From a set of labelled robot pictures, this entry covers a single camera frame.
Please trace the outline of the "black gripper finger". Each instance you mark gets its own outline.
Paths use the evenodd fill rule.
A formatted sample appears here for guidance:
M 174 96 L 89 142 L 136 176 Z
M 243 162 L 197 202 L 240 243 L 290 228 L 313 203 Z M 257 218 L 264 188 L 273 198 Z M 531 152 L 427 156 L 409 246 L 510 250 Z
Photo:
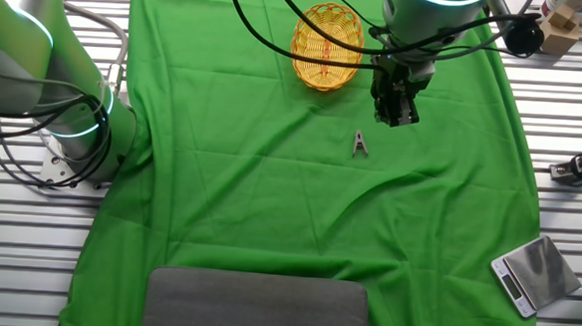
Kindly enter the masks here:
M 414 98 L 405 92 L 393 91 L 387 98 L 388 124 L 391 128 L 412 125 L 419 121 L 420 115 Z
M 385 100 L 382 99 L 381 96 L 375 97 L 374 106 L 375 106 L 375 120 L 378 123 L 388 123 L 389 114 Z

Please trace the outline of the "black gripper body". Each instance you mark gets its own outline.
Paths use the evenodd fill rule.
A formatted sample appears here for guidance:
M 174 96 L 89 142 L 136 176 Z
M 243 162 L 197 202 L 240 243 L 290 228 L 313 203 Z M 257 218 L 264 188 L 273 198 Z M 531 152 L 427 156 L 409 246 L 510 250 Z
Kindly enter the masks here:
M 372 56 L 371 62 L 377 69 L 372 79 L 371 95 L 387 99 L 393 91 L 405 92 L 416 98 L 416 87 L 410 80 L 411 69 L 399 64 L 390 56 Z

